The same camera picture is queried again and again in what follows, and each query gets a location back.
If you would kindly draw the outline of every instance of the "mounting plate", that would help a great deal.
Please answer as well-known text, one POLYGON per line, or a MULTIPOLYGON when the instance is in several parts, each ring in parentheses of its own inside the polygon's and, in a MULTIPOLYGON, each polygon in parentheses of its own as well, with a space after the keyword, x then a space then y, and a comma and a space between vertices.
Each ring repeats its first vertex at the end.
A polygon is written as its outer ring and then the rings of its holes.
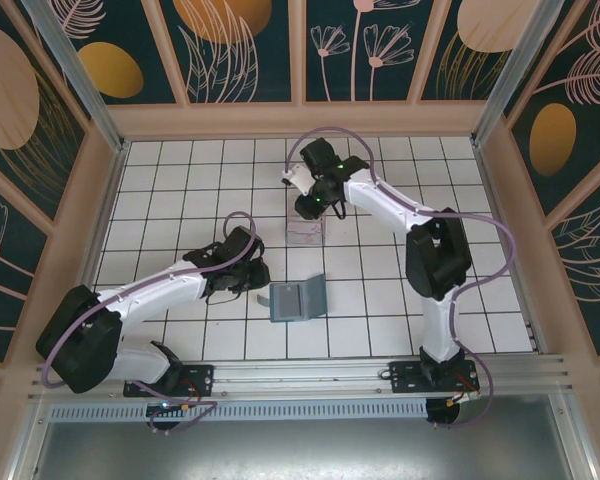
POLYGON ((480 382, 476 372, 476 364, 472 360, 458 362, 453 373, 443 378, 440 387, 435 388, 422 375, 420 361, 391 362, 389 364, 389 378, 393 393, 440 393, 449 392, 451 395, 466 389, 458 378, 460 375, 476 390, 480 390, 480 382))
MULTIPOLYGON (((189 398, 191 396, 189 382, 191 382, 201 397, 210 397, 211 390, 213 389, 213 370, 213 365, 184 365, 178 379, 178 384, 172 391, 166 392, 160 385, 150 385, 150 387, 169 397, 189 398)), ((125 382, 122 395, 126 398, 153 397, 153 395, 129 382, 125 382)))

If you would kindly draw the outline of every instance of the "white grid floor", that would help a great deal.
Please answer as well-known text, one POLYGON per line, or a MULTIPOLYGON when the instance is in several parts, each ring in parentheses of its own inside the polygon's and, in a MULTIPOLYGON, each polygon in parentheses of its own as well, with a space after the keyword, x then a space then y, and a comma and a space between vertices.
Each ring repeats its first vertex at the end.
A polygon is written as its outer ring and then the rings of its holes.
MULTIPOLYGON (((329 138, 346 158, 365 152, 354 140, 329 138)), ((378 173, 424 204, 461 212, 491 209, 468 138, 366 138, 378 173)), ((286 188, 280 181, 294 139, 136 142, 107 233, 96 288, 129 283, 173 264, 190 249, 222 239, 224 217, 253 214, 273 281, 325 272, 327 318, 279 324, 256 302, 259 292, 207 307, 181 305, 145 322, 135 337, 157 339, 185 361, 394 356, 417 353, 422 308, 404 277, 404 239, 373 217, 327 217, 326 245, 285 246, 286 188)), ((300 160, 296 154, 294 160, 300 160)), ((231 225, 240 224, 236 220, 231 225)), ((495 228, 465 222, 473 255, 470 276, 504 262, 495 228)), ((220 292, 212 302, 231 298, 220 292)), ((533 351, 510 277, 460 297, 459 336, 483 353, 533 351)))

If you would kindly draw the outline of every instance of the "cable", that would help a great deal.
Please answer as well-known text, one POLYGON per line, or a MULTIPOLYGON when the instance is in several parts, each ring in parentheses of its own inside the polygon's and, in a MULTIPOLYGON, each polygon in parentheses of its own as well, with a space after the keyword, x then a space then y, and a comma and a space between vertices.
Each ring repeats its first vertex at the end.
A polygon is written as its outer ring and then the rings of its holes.
MULTIPOLYGON (((329 126, 318 127, 318 128, 314 128, 313 130, 310 130, 307 133, 305 133, 304 135, 302 135, 298 140, 296 140, 296 142, 291 147, 289 154, 287 155, 287 158, 285 161, 285 172, 289 171, 289 164, 291 163, 291 158, 293 157, 293 154, 295 153, 298 146, 300 145, 300 142, 302 142, 306 138, 309 138, 311 135, 314 135, 314 134, 320 133, 320 132, 340 132, 340 133, 344 133, 346 135, 349 135, 349 136, 355 138, 369 154, 369 166, 370 166, 371 178, 373 179, 373 182, 376 184, 376 187, 382 193, 384 193, 390 199, 392 199, 394 202, 398 203, 399 205, 402 205, 403 207, 410 210, 411 212, 416 212, 415 207, 413 207, 412 205, 409 205, 407 202, 402 200, 400 197, 394 195, 391 191, 386 189, 381 183, 378 182, 378 177, 376 176, 376 172, 375 172, 375 157, 373 155, 373 151, 371 150, 371 147, 369 147, 367 142, 365 142, 364 139, 360 135, 358 135, 357 133, 355 133, 349 129, 343 128, 343 127, 329 127, 329 126)), ((469 356, 471 356, 480 365, 480 367, 482 367, 482 369, 484 370, 484 373, 487 377, 487 381, 489 382, 489 396, 487 397, 487 404, 485 405, 484 409, 478 415, 476 415, 474 418, 472 418, 471 420, 468 420, 466 422, 459 423, 459 424, 448 425, 449 428, 466 427, 466 426, 476 423, 478 420, 480 420, 482 417, 484 417, 484 415, 491 408, 491 404, 493 403, 493 377, 491 376, 491 372, 487 368, 487 365, 484 363, 482 358, 480 358, 480 356, 477 353, 475 353, 475 352, 471 351, 469 348, 467 348, 467 346, 464 345, 458 338, 458 334, 456 332, 456 325, 455 325, 455 311, 456 311, 457 300, 458 300, 458 297, 460 295, 462 295, 464 292, 466 292, 467 290, 469 290, 471 288, 476 288, 480 285, 485 285, 489 282, 494 281, 497 278, 502 277, 507 272, 507 270, 509 270, 511 265, 513 264, 513 260, 515 259, 516 253, 517 253, 517 244, 516 244, 515 238, 513 237, 513 234, 504 224, 502 224, 492 218, 485 217, 483 215, 476 215, 473 213, 448 213, 448 212, 445 213, 445 212, 434 212, 434 211, 427 211, 427 210, 417 210, 417 213, 420 215, 426 215, 426 216, 432 217, 432 218, 460 218, 460 219, 467 218, 467 219, 471 219, 471 220, 478 220, 481 222, 490 223, 491 225, 494 225, 498 230, 500 230, 507 236, 507 238, 509 239, 509 246, 511 247, 511 251, 509 252, 507 260, 506 260, 504 266, 502 268, 500 268, 500 270, 498 270, 496 273, 494 273, 493 275, 491 275, 489 277, 486 277, 481 280, 477 280, 475 282, 468 283, 466 285, 461 286, 460 288, 458 288, 458 290, 456 290, 453 293, 453 295, 451 297, 451 307, 449 309, 449 330, 451 331, 451 336, 453 337, 453 341, 456 343, 456 345, 459 348, 461 348, 462 350, 467 352, 467 354, 469 356)))
MULTIPOLYGON (((98 305, 95 305, 94 307, 90 308, 89 310, 87 310, 85 313, 83 313, 82 315, 80 315, 70 326, 69 328, 67 328, 67 330, 60 336, 60 338, 58 339, 58 341, 56 342, 56 344, 53 346, 53 348, 51 349, 51 352, 49 353, 49 356, 47 357, 46 361, 44 362, 44 366, 42 367, 42 376, 41 376, 41 382, 42 385, 44 385, 46 388, 59 388, 62 387, 63 385, 65 385, 64 382, 56 382, 56 383, 52 383, 49 381, 49 371, 51 370, 51 364, 53 363, 53 361, 55 360, 56 356, 58 355, 58 352, 60 351, 60 349, 62 348, 62 346, 65 344, 65 342, 67 341, 67 339, 71 336, 71 334, 73 332, 75 332, 78 327, 80 325, 82 325, 85 321, 87 321, 94 313, 102 310, 103 308, 106 308, 107 306, 111 305, 112 303, 121 300, 123 298, 128 297, 129 295, 131 295, 132 293, 137 292, 138 290, 141 290, 142 288, 148 287, 150 285, 153 285, 155 283, 161 282, 163 280, 175 280, 180 276, 183 275, 191 275, 192 273, 206 273, 206 272, 215 272, 218 270, 222 270, 223 268, 229 267, 231 265, 233 265, 234 263, 238 262, 242 257, 244 257, 249 250, 251 249, 251 247, 253 246, 255 240, 256 240, 256 223, 253 220, 253 217, 251 215, 249 215, 248 213, 245 212, 233 212, 230 213, 229 215, 227 215, 227 217, 224 219, 224 223, 222 225, 222 230, 225 233, 225 237, 226 237, 226 232, 227 232, 227 222, 236 216, 241 216, 246 218, 247 220, 249 220, 249 224, 250 224, 250 234, 251 237, 249 238, 249 242, 247 243, 247 246, 235 257, 233 257, 232 259, 221 263, 220 265, 215 265, 213 267, 203 267, 203 268, 188 268, 186 270, 181 270, 180 272, 178 272, 177 275, 173 275, 173 274, 169 274, 169 273, 165 273, 163 275, 160 275, 158 277, 154 277, 148 280, 145 280, 144 282, 140 282, 139 284, 135 285, 134 287, 131 287, 129 290, 126 290, 122 293, 120 293, 119 295, 116 295, 114 297, 111 297, 107 300, 104 300, 103 302, 99 303, 98 305)), ((204 412, 202 412, 200 415, 198 415, 197 417, 195 417, 193 420, 188 421, 185 423, 186 428, 189 428, 191 425, 198 423, 200 421, 200 419, 202 419, 202 417, 206 416, 209 414, 209 412, 211 412, 211 410, 213 410, 214 408, 216 408, 218 406, 218 403, 215 401, 196 401, 196 402, 192 402, 189 400, 181 400, 178 398, 174 398, 174 397, 168 397, 166 395, 163 395, 159 392, 156 392, 155 390, 153 390, 151 387, 149 387, 148 385, 145 385, 142 382, 139 382, 137 380, 133 380, 131 383, 133 383, 134 385, 136 385, 138 388, 140 388, 141 390, 150 393, 151 395, 153 395, 154 397, 157 398, 161 398, 163 400, 166 400, 167 402, 170 403, 175 403, 178 405, 188 405, 191 407, 195 407, 195 406, 209 406, 209 408, 207 408, 204 412)))

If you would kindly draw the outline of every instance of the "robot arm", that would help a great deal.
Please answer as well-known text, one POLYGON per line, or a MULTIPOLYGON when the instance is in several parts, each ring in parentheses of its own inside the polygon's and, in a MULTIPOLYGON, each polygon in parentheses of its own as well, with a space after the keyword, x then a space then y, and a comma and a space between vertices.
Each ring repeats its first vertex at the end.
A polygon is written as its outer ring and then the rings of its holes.
POLYGON ((171 390, 182 370, 177 356, 160 342, 147 343, 125 335, 148 318, 181 303, 208 299, 216 291, 229 290, 240 295, 266 286, 269 269, 262 259, 264 244, 258 237, 249 252, 230 267, 190 273, 192 268, 212 267, 236 257, 250 238, 247 229, 237 227, 224 243, 193 250, 166 270, 141 281, 100 292, 92 292, 84 285, 71 289, 40 335, 36 350, 47 358, 80 315, 118 297, 118 301, 94 313, 68 338, 53 361, 53 369, 75 393, 86 392, 104 380, 139 380, 158 385, 162 391, 171 390), (137 290, 140 284, 145 286, 137 290))
POLYGON ((283 174, 284 182, 295 185, 303 195, 295 203, 305 219, 319 218, 329 207, 345 201, 360 207, 397 235, 406 236, 406 276, 422 297, 425 332, 421 358, 423 371, 435 383, 441 369, 462 359, 449 327, 449 309, 455 290, 466 280, 471 255, 462 223, 458 219, 432 219, 420 212, 433 211, 378 180, 395 196, 414 208, 411 211, 382 193, 374 183, 369 166, 358 157, 341 161, 331 145, 318 139, 301 152, 306 167, 297 164, 283 174))

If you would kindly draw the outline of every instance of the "metal plate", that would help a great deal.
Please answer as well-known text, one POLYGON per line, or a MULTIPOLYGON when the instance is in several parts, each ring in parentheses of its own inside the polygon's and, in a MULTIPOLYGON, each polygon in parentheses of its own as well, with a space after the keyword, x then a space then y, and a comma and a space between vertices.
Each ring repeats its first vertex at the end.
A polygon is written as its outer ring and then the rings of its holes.
POLYGON ((440 388, 434 388, 421 374, 419 360, 389 364, 389 378, 393 393, 449 392, 455 394, 467 389, 458 375, 473 388, 480 390, 476 365, 472 360, 463 360, 453 375, 442 379, 440 388))
MULTIPOLYGON (((211 390, 213 389, 213 369, 213 365, 185 365, 180 374, 177 386, 171 392, 165 392, 157 385, 152 386, 152 388, 169 397, 189 398, 191 396, 189 382, 191 382, 201 397, 210 397, 211 390)), ((124 384, 122 395, 127 398, 147 398, 153 396, 141 390, 133 383, 127 382, 124 384)))

